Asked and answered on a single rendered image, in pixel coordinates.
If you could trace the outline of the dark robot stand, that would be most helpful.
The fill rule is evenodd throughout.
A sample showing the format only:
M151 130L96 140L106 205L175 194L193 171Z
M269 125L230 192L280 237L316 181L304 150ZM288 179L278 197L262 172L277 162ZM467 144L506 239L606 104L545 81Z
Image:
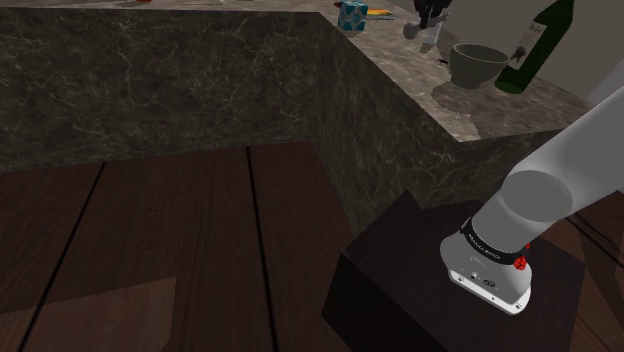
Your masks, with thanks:
M510 316L453 283L440 255L479 208L404 192L340 255L322 315L352 352L569 352L585 264L532 241L532 293Z

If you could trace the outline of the grey bowl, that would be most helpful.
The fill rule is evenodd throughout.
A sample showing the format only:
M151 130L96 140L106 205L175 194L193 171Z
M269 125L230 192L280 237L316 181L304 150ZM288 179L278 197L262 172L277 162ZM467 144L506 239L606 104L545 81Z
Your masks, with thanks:
M477 89L508 64L507 54L474 43L455 44L450 52L450 81L462 88Z

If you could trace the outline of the blue patterned cube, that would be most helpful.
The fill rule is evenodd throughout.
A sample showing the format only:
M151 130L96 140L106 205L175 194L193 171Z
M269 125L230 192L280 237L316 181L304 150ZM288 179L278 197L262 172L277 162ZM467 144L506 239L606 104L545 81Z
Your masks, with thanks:
M369 6L360 1L339 2L338 26L345 31L363 31Z

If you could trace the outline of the dark green glass bottle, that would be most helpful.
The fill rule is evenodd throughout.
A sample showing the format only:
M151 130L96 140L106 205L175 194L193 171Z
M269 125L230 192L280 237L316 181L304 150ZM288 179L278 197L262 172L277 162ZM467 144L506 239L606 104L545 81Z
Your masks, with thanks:
M574 3L556 0L532 20L496 79L496 88L510 94L520 94L527 88L570 28Z

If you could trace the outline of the grey round-headed spoon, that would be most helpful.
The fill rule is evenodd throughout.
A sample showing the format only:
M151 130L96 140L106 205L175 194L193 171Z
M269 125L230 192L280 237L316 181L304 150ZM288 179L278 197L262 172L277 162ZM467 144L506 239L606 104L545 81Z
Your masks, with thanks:
M441 32L442 23L449 17L449 13L441 14L437 17L430 18L425 25L425 28L421 27L422 20L410 21L403 27L403 35L406 39L414 39L420 31L425 31L427 36L424 40L425 43L435 44L438 40Z

